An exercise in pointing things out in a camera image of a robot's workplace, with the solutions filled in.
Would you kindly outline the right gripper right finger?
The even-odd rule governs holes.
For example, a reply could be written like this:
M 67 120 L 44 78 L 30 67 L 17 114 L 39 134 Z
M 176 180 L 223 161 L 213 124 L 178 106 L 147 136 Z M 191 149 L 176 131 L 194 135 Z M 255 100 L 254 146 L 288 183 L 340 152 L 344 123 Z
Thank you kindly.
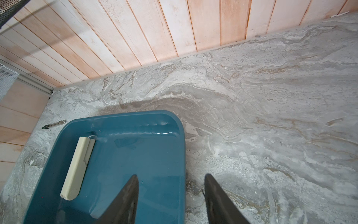
M 211 174 L 205 175 L 204 187 L 209 224 L 249 224 Z

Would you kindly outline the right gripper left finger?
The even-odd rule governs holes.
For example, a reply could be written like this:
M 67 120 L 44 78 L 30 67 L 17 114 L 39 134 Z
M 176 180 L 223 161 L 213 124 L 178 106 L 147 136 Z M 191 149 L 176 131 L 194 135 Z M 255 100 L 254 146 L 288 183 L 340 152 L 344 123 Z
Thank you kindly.
M 139 180 L 132 175 L 95 224 L 134 224 L 139 198 Z

